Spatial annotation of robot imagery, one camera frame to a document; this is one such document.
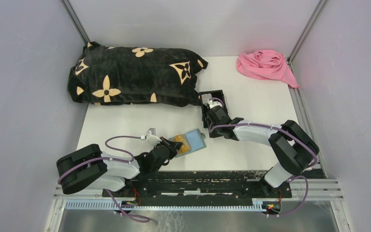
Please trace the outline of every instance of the black pillow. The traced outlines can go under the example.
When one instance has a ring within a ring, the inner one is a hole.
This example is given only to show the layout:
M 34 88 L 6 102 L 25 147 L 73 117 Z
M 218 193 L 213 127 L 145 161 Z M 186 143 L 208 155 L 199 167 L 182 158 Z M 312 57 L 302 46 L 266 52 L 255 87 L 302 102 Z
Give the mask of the black pillow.
M 74 102 L 199 105 L 196 73 L 208 62 L 179 48 L 106 47 L 89 42 L 69 74 Z

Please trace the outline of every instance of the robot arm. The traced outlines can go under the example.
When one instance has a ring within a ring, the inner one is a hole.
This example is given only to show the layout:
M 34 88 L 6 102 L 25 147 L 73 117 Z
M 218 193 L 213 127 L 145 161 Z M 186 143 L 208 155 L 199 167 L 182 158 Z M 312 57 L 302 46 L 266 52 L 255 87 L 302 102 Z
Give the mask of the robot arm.
M 272 147 L 279 162 L 263 178 L 273 188 L 294 175 L 300 175 L 314 159 L 300 143 L 315 155 L 319 152 L 316 143 L 292 120 L 276 125 L 253 123 L 240 117 L 231 120 L 221 102 L 203 96 L 203 104 L 210 108 L 206 116 L 211 122 L 210 133 L 215 133 L 215 137 L 220 135 L 226 139 L 252 141 Z M 291 145 L 289 141 L 293 139 L 296 141 Z
M 161 166 L 169 164 L 183 145 L 157 137 L 153 128 L 149 129 L 146 136 L 142 136 L 142 140 L 146 140 L 154 148 L 134 159 L 112 156 L 101 151 L 97 144 L 88 145 L 60 158 L 56 166 L 60 176 L 58 183 L 62 185 L 63 193 L 73 194 L 85 188 L 118 191 L 125 186 L 125 179 L 157 172 Z

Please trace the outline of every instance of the beige flower print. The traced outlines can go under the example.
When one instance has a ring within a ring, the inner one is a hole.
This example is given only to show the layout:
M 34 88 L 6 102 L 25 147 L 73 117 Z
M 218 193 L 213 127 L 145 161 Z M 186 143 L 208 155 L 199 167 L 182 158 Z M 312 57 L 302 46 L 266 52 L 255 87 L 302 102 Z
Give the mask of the beige flower print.
M 152 51 L 153 49 L 148 47 L 138 47 L 132 50 L 132 52 L 136 53 L 136 57 L 142 57 L 145 55 L 145 53 L 149 53 Z
M 121 93 L 117 88 L 110 88 L 110 79 L 109 75 L 103 80 L 103 89 L 94 91 L 92 94 L 98 98 L 104 98 L 104 102 L 110 102 L 110 96 L 116 96 Z

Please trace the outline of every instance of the pink towel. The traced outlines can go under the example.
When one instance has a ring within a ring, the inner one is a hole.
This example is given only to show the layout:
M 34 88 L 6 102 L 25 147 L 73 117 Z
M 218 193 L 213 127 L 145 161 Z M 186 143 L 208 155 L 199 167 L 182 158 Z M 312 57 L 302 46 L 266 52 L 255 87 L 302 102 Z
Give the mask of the pink towel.
M 300 88 L 284 55 L 272 50 L 243 53 L 237 59 L 237 70 L 244 76 L 258 80 L 278 80 L 292 88 Z

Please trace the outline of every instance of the red wire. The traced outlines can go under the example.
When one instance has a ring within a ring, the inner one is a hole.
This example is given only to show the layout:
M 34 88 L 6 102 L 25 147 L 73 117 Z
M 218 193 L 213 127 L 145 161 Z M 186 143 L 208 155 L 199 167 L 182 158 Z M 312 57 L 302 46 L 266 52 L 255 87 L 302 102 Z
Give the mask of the red wire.
M 140 194 L 138 192 L 136 192 L 136 193 L 137 193 L 137 195 L 139 195 L 140 200 L 139 200 L 139 204 L 138 205 L 140 205 L 142 203 L 142 197 L 140 196 Z

